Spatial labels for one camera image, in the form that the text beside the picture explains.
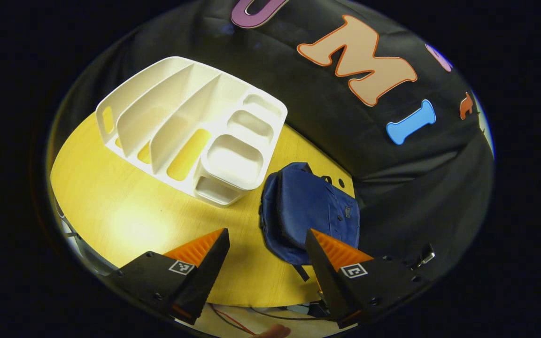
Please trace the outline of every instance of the black background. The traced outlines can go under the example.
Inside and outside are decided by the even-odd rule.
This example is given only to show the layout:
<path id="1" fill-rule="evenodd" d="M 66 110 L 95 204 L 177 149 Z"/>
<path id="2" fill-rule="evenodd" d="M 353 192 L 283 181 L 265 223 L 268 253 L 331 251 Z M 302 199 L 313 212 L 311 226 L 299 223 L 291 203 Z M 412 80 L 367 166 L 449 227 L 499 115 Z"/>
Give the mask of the black background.
<path id="1" fill-rule="evenodd" d="M 39 157 L 54 112 L 79 73 L 135 26 L 175 5 L 0 2 L 0 332 L 180 336 L 112 295 L 59 249 Z M 370 6 L 416 32 L 466 75 L 490 122 L 496 176 L 485 225 L 459 265 L 412 304 L 358 334 L 541 337 L 541 2 Z"/>

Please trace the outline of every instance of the red cable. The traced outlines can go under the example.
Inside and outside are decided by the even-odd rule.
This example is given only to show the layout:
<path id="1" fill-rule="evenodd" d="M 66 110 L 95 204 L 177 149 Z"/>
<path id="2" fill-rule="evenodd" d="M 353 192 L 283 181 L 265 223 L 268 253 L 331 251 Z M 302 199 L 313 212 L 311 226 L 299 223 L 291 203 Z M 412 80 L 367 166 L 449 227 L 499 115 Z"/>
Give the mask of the red cable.
<path id="1" fill-rule="evenodd" d="M 248 329 L 247 327 L 241 325 L 241 323 L 239 323 L 239 322 L 236 321 L 235 319 L 232 319 L 231 316 L 229 316 L 228 314 L 226 314 L 226 313 L 224 313 L 224 312 L 222 312 L 222 311 L 216 310 L 216 308 L 215 308 L 214 310 L 215 310 L 216 312 L 220 313 L 221 315 L 225 315 L 228 319 L 231 319 L 232 321 L 234 321 L 234 323 L 235 323 L 236 325 L 241 326 L 241 328 L 244 329 L 244 330 L 246 330 L 247 333 L 249 333 L 249 334 L 251 334 L 251 335 L 253 335 L 253 336 L 256 335 L 254 332 L 249 331 L 249 329 Z"/>

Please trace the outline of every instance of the blue backpack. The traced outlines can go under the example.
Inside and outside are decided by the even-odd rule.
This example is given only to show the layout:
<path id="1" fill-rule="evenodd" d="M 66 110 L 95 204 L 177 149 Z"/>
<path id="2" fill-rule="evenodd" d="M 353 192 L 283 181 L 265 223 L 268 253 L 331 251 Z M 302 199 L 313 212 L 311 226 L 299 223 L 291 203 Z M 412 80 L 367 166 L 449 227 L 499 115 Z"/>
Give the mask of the blue backpack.
<path id="1" fill-rule="evenodd" d="M 360 212 L 356 200 L 318 177 L 306 162 L 294 162 L 269 175 L 262 192 L 260 227 L 268 250 L 294 265 L 310 265 L 305 249 L 308 229 L 358 247 Z"/>

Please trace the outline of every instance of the screw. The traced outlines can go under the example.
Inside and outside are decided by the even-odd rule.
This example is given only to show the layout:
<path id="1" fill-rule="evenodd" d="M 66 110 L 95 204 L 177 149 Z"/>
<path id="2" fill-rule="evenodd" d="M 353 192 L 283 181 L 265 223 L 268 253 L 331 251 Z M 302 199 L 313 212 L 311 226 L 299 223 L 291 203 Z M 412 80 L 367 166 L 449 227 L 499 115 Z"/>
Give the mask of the screw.
<path id="1" fill-rule="evenodd" d="M 381 298 L 379 297 L 373 297 L 371 298 L 371 301 L 369 302 L 372 306 L 377 306 L 381 303 Z"/>

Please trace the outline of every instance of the foam letter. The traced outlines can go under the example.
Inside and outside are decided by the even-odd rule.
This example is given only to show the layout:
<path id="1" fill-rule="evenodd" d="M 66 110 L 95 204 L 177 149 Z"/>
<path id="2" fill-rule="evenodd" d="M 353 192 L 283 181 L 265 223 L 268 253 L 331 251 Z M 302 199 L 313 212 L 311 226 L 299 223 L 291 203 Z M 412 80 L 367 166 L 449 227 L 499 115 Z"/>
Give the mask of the foam letter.
<path id="1" fill-rule="evenodd" d="M 468 92 L 465 93 L 466 98 L 463 99 L 463 101 L 460 101 L 460 120 L 466 119 L 466 112 L 469 112 L 469 114 L 473 113 L 473 100 L 471 100 L 471 97 L 469 96 Z"/>
<path id="2" fill-rule="evenodd" d="M 448 60 L 446 60 L 446 58 L 444 58 L 444 56 L 442 56 L 440 52 L 436 51 L 433 47 L 431 47 L 428 44 L 425 44 L 425 48 L 427 48 L 427 50 L 431 53 L 431 55 L 433 55 L 433 57 L 436 60 L 438 60 L 440 65 L 442 65 L 442 67 L 444 67 L 444 69 L 448 71 L 448 73 L 452 70 L 452 65 L 450 64 L 450 62 L 448 62 Z"/>
<path id="3" fill-rule="evenodd" d="M 376 105 L 380 96 L 404 81 L 417 80 L 414 69 L 403 58 L 374 56 L 379 35 L 373 28 L 350 15 L 344 15 L 343 19 L 346 22 L 343 26 L 312 45 L 298 45 L 298 52 L 315 64 L 329 66 L 331 55 L 343 47 L 335 75 L 370 73 L 348 81 L 350 90 L 368 106 Z"/>
<path id="4" fill-rule="evenodd" d="M 288 1 L 289 0 L 269 0 L 266 6 L 260 9 L 258 13 L 249 15 L 247 13 L 247 8 L 254 0 L 240 0 L 231 12 L 231 21 L 241 28 L 255 28 L 262 26 L 270 20 L 284 4 L 287 4 Z"/>
<path id="5" fill-rule="evenodd" d="M 404 120 L 397 123 L 389 122 L 387 124 L 387 134 L 394 143 L 400 145 L 404 143 L 404 139 L 406 139 L 408 135 L 414 133 L 425 124 L 434 124 L 435 119 L 435 111 L 431 102 L 429 102 L 429 100 L 423 100 L 423 102 L 421 102 L 421 108 L 410 114 Z"/>

